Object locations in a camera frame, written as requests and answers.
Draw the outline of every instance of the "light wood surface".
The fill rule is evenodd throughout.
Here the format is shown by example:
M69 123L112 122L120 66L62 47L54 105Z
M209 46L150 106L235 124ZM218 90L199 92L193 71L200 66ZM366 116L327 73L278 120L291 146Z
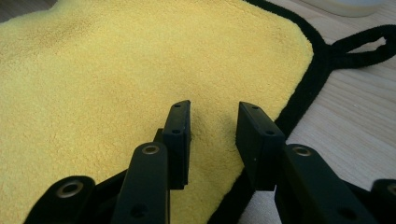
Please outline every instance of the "light wood surface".
M0 22L36 10L54 0L0 0ZM388 0L364 18L335 16L299 0L271 0L308 20L332 42L381 24L396 23L396 3ZM360 50L372 50L379 40ZM311 105L288 143L316 149L346 181L369 189L378 178L396 179L396 57L362 69L337 70ZM240 224L280 223L274 193L257 192Z

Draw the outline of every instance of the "yellow cloth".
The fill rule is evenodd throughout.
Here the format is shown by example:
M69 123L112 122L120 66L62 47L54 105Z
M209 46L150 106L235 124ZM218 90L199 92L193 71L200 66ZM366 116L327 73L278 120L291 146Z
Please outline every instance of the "yellow cloth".
M61 0L0 24L0 222L66 176L125 169L187 99L190 184L171 222L207 222L243 167L238 102L275 119L312 57L296 24L239 0Z

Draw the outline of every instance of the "microfiber cloth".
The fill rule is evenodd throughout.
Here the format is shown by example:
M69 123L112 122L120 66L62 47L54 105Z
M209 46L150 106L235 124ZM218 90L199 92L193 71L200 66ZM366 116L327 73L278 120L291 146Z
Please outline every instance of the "microfiber cloth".
M171 222L235 222L253 192L234 143L238 103L288 135L333 69L394 55L393 26L367 32L330 46L294 13L239 0L60 0L0 24L1 222L23 222L64 177L100 183L126 169L183 100L190 177L171 191ZM348 53L363 36L392 41Z

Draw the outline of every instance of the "white object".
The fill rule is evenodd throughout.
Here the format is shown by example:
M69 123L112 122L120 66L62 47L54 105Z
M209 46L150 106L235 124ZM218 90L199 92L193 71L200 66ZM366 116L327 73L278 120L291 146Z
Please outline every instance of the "white object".
M302 0L332 14L363 17L373 14L386 0Z

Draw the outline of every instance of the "metal screw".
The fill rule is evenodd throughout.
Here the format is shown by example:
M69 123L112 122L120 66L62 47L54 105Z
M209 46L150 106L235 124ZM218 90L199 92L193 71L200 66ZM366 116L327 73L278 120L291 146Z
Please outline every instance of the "metal screw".
M388 190L391 194L393 194L394 196L396 196L396 184L389 184L388 185Z
M147 155L152 155L160 151L160 148L157 146L147 146L142 149L143 153Z
M72 180L65 184L63 184L57 191L56 195L60 198L70 198L78 194L84 184L81 183L79 180Z
M311 151L304 147L294 147L293 151L297 153L299 156L310 156L312 155Z

